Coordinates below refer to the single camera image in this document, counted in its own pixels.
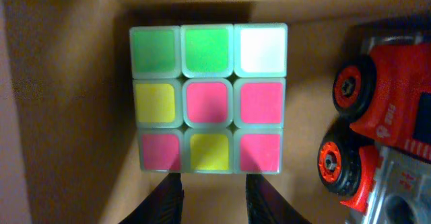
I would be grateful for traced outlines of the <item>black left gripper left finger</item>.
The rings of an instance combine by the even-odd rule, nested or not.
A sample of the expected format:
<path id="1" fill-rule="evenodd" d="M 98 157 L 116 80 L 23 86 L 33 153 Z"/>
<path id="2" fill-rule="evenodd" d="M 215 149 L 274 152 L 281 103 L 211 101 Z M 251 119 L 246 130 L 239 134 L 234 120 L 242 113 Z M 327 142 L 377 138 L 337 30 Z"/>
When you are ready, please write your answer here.
<path id="1" fill-rule="evenodd" d="M 181 224 L 185 192 L 180 173 L 169 173 L 119 224 Z"/>

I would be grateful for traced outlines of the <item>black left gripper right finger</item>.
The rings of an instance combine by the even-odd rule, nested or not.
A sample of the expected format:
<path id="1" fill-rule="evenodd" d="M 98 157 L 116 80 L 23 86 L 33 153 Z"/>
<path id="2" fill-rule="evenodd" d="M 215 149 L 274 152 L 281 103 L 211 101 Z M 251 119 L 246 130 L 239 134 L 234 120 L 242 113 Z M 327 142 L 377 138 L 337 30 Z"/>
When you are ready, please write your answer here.
<path id="1" fill-rule="evenodd" d="M 310 224 L 261 174 L 246 175 L 249 224 Z"/>

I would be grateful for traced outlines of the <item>pastel puzzle cube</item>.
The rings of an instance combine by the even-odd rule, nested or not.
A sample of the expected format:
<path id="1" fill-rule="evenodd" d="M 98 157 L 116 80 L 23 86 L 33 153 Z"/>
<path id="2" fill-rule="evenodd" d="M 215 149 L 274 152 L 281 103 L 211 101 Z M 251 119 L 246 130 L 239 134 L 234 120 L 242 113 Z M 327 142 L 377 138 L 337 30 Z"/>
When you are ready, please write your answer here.
<path id="1" fill-rule="evenodd" d="M 287 25 L 140 26 L 129 39 L 143 171 L 281 172 Z"/>

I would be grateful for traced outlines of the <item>grey red toy truck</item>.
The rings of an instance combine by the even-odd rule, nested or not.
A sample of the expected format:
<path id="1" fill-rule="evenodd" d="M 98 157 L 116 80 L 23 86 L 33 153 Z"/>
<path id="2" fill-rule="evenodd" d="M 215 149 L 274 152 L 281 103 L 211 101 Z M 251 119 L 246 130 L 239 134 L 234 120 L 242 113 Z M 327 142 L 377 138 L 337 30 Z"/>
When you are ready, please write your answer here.
<path id="1" fill-rule="evenodd" d="M 332 88 L 339 116 L 317 155 L 319 178 L 351 223 L 430 222 L 430 33 L 362 41 Z"/>

